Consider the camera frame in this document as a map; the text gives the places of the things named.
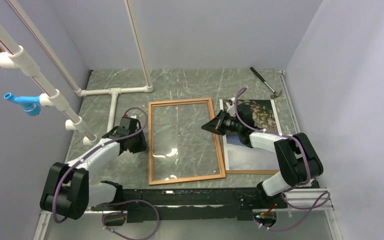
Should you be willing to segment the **landscape photo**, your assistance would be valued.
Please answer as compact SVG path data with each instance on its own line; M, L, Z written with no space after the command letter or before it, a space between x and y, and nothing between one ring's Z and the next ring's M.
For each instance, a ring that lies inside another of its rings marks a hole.
M239 99L239 106L247 106L252 113L254 127L281 133L281 125L273 100ZM222 137L225 170L228 174L276 174L279 162L274 142L278 135L254 133L250 136L252 147L241 143L237 133L227 131Z

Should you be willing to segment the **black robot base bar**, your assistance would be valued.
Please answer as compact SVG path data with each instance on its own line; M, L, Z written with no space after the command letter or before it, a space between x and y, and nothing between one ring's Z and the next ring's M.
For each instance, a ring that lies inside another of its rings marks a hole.
M128 223L153 221L159 215L169 220L236 219L251 221L254 213L286 207L279 196L264 197L257 187L236 188L178 188L178 189L124 189L121 203L109 206L101 203L93 211L120 211Z

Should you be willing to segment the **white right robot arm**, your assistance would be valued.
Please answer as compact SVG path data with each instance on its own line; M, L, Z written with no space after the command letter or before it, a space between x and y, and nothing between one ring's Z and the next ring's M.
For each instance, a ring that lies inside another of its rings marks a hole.
M260 207L269 207L276 195L308 184L311 179L323 174L323 164L305 133L288 135L257 127L253 112L247 105L238 106L235 113L231 116L227 111L220 110L201 129L221 136L233 132L246 147L275 153L279 172L257 185L260 190L255 194L255 200Z

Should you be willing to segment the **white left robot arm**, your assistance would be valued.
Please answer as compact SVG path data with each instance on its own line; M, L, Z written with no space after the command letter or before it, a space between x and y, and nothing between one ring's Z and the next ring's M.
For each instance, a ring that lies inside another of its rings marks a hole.
M100 204L119 209L124 203L123 186L108 180L90 185L90 179L122 153L136 154L148 149L141 122L124 115L119 125L104 134L93 148L74 160L56 162L50 167L40 208L51 212L57 223L61 222L58 216L77 220L88 208Z

